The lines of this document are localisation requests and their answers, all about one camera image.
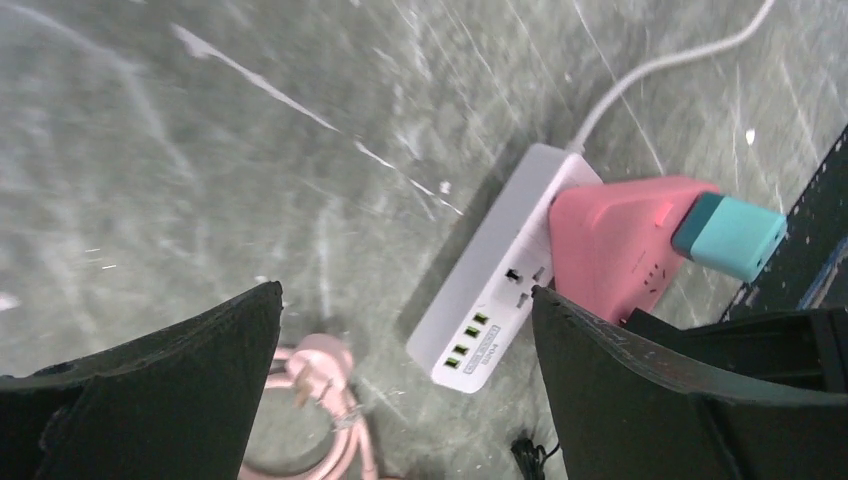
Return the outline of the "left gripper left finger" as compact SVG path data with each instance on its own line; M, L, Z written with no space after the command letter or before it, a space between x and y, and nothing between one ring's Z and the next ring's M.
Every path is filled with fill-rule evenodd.
M234 479L277 347L255 286L116 347L1 379L5 479Z

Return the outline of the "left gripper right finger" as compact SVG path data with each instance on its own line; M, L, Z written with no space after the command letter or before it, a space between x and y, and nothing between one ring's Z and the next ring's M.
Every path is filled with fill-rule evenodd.
M847 397L722 370L555 291L531 319L572 479L843 479Z

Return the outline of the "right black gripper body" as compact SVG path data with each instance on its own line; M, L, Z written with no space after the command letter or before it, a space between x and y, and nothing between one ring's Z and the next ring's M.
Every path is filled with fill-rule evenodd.
M636 309L623 328L736 374L798 388L847 392L845 307L758 314L687 330Z

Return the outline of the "black power adapter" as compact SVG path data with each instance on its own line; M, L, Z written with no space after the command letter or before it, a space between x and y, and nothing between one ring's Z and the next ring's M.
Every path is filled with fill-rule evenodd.
M524 480L545 480L545 465L560 447L557 443L551 451L547 451L543 445L536 444L522 433L511 442L510 451Z

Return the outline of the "teal cube adapter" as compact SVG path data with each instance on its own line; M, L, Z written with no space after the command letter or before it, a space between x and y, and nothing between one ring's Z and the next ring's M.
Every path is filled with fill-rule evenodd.
M751 283L787 229L787 216L780 212L704 192L678 225L671 245L676 253L698 265Z

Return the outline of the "pink triangular power strip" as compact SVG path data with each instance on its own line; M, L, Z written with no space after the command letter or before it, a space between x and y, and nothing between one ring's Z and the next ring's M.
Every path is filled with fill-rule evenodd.
M548 212L556 291L612 324L651 310L684 263L674 233L717 190L665 176L562 191Z

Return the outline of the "white power strip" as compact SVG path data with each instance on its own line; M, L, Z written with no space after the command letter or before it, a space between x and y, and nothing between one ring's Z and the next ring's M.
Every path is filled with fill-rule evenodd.
M466 394L488 381L553 278L548 210L565 189L600 177L578 153L526 151L406 343L436 385Z

